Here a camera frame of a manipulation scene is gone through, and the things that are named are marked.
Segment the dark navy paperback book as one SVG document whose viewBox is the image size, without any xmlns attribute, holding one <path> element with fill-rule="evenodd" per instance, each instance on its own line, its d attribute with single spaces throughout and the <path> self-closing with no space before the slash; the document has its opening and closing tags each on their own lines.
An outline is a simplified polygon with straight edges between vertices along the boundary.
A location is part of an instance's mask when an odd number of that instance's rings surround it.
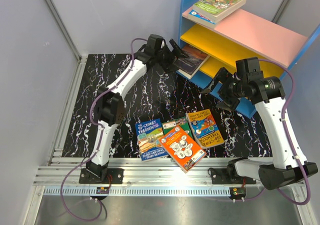
<svg viewBox="0 0 320 225">
<path fill-rule="evenodd" d="M 191 79 L 210 56 L 189 44 L 185 45 L 182 50 L 188 57 L 179 58 L 175 64 L 179 68 L 179 73 Z"/>
</svg>

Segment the light blue 26-storey treehouse book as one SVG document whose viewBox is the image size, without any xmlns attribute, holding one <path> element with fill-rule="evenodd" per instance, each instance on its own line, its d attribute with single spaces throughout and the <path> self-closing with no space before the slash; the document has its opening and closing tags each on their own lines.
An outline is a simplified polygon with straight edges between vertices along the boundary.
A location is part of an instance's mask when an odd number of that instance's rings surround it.
<svg viewBox="0 0 320 225">
<path fill-rule="evenodd" d="M 199 0 L 192 5 L 189 17 L 209 26 L 215 25 L 221 10 L 218 0 Z"/>
</svg>

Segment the green 65-storey treehouse book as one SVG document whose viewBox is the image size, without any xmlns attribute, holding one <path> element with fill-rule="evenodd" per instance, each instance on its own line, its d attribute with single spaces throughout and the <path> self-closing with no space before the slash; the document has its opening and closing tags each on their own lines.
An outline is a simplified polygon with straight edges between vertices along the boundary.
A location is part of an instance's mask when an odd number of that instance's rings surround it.
<svg viewBox="0 0 320 225">
<path fill-rule="evenodd" d="M 192 9 L 213 23 L 218 23 L 246 4 L 247 0 L 199 0 Z"/>
</svg>

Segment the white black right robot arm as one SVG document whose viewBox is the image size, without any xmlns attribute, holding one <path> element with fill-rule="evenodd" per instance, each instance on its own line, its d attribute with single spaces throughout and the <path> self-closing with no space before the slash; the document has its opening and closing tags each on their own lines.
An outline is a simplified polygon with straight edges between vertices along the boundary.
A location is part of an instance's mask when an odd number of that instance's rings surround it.
<svg viewBox="0 0 320 225">
<path fill-rule="evenodd" d="M 251 57 L 236 61 L 236 72 L 225 67 L 218 70 L 210 83 L 201 91 L 208 94 L 221 84 L 217 107 L 234 111 L 241 98 L 247 98 L 258 112 L 272 151 L 272 162 L 237 158 L 228 162 L 226 177 L 233 184 L 244 177 L 260 181 L 268 190 L 301 182 L 318 172 L 317 164 L 309 162 L 302 152 L 287 113 L 289 100 L 280 79 L 264 77 L 260 59 Z"/>
</svg>

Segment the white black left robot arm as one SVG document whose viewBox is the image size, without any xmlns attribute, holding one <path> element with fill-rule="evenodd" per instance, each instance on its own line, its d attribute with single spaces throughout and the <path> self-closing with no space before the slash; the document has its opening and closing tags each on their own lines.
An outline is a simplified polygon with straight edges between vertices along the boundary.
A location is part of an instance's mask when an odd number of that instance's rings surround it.
<svg viewBox="0 0 320 225">
<path fill-rule="evenodd" d="M 188 58 L 173 39 L 169 43 L 171 47 L 162 36 L 151 34 L 138 51 L 131 52 L 131 62 L 119 77 L 94 99 L 89 117 L 90 122 L 97 126 L 97 134 L 85 170 L 95 183 L 107 180 L 109 151 L 115 130 L 125 117 L 124 102 L 128 91 L 153 66 L 161 66 L 167 74 L 179 69 L 176 65 L 178 59 Z"/>
</svg>

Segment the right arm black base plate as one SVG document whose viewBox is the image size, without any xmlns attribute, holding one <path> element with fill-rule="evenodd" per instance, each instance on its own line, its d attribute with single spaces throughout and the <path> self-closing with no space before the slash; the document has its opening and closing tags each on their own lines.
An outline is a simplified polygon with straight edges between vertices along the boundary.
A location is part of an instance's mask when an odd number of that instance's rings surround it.
<svg viewBox="0 0 320 225">
<path fill-rule="evenodd" d="M 210 167 L 207 170 L 208 175 L 211 178 L 211 183 L 213 185 L 226 185 L 226 184 L 236 184 L 236 185 L 254 185 L 257 183 L 256 180 L 249 177 L 236 177 L 231 178 L 227 173 L 226 168 L 213 168 Z"/>
</svg>

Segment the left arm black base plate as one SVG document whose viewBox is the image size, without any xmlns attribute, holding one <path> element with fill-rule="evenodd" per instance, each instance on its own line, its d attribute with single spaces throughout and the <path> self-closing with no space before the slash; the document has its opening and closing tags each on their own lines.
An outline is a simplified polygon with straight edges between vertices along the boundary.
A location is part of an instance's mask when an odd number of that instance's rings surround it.
<svg viewBox="0 0 320 225">
<path fill-rule="evenodd" d="M 81 169 L 80 184 L 109 184 L 121 185 L 123 183 L 124 170 L 122 168 L 108 168 L 104 178 L 98 178 L 85 168 Z"/>
</svg>

